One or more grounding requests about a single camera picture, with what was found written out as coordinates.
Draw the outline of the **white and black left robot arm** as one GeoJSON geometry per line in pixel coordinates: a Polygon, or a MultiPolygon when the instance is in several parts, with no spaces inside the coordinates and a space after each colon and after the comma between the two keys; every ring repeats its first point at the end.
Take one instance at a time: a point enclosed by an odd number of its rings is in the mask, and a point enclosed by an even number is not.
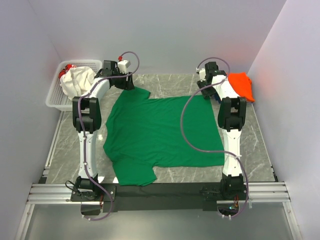
{"type": "Polygon", "coordinates": [[[96,140],[102,125],[100,100],[111,87],[121,90],[135,88],[133,73],[128,71],[130,65],[131,62],[122,56],[118,61],[105,60],[89,90],[72,99],[72,123],[80,144],[79,172],[72,188],[73,198],[95,201],[104,195],[98,187],[96,164],[96,140]]]}

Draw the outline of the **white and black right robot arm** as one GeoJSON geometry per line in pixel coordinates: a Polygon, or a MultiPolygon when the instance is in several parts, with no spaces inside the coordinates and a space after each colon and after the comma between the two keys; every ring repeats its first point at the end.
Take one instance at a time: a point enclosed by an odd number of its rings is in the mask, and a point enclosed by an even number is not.
{"type": "Polygon", "coordinates": [[[241,163],[241,135],[246,121],[247,100],[241,97],[230,84],[227,73],[220,70],[215,61],[196,70],[200,80],[197,82],[205,98],[214,96],[219,101],[217,123],[224,141],[224,166],[219,193],[223,199],[232,200],[245,194],[246,174],[241,163]]]}

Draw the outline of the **green t shirt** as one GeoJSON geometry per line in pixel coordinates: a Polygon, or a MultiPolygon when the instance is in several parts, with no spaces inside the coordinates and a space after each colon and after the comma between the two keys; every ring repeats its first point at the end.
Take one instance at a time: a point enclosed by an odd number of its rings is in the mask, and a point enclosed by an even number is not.
{"type": "Polygon", "coordinates": [[[212,103],[197,95],[150,98],[123,91],[106,121],[105,154],[119,184],[146,186],[154,167],[211,167],[224,164],[223,143],[212,103]]]}

